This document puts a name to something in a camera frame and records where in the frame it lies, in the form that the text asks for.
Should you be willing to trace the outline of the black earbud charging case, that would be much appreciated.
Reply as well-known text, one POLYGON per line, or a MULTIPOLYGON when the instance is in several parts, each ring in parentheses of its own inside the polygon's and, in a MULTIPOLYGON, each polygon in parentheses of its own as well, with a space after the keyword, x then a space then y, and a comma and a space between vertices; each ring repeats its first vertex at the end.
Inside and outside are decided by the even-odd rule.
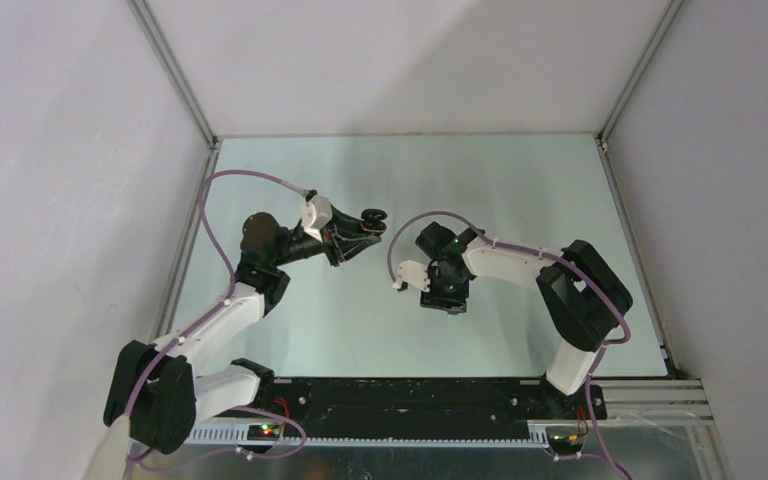
POLYGON ((387 230, 385 222, 387 217, 388 215, 384 210, 375 208, 364 209, 360 216, 360 228, 368 234, 381 235, 387 230))

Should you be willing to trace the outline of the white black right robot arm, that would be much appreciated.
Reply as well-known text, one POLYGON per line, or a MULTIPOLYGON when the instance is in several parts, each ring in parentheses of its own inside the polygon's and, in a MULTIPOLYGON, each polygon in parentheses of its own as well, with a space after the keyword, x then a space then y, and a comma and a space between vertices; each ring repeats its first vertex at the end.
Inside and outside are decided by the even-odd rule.
POLYGON ((541 392, 545 411, 566 418, 582 403, 580 388, 616 328, 628 341, 624 316, 633 298, 593 245, 575 240, 559 251, 492 241, 482 231, 456 234, 433 222, 418 235, 424 263, 403 261, 394 270, 393 286, 414 287, 424 308, 451 315, 467 309, 470 284, 479 278, 533 288, 544 301, 560 336, 541 392))

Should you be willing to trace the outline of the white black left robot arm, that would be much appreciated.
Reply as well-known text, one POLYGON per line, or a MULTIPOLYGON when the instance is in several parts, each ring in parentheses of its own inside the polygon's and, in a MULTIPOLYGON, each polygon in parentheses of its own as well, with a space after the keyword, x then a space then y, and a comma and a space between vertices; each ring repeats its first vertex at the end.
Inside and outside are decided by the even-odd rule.
POLYGON ((257 417, 271 412, 276 403, 272 370, 238 359, 209 374, 207 361, 279 304, 291 281, 283 266, 322 255, 337 267, 380 243, 386 218, 374 208, 352 217, 321 195, 306 201, 293 228, 267 212, 250 215, 241 227, 240 259, 223 297, 190 326, 122 348, 104 425, 170 454, 196 424, 235 407, 257 417))

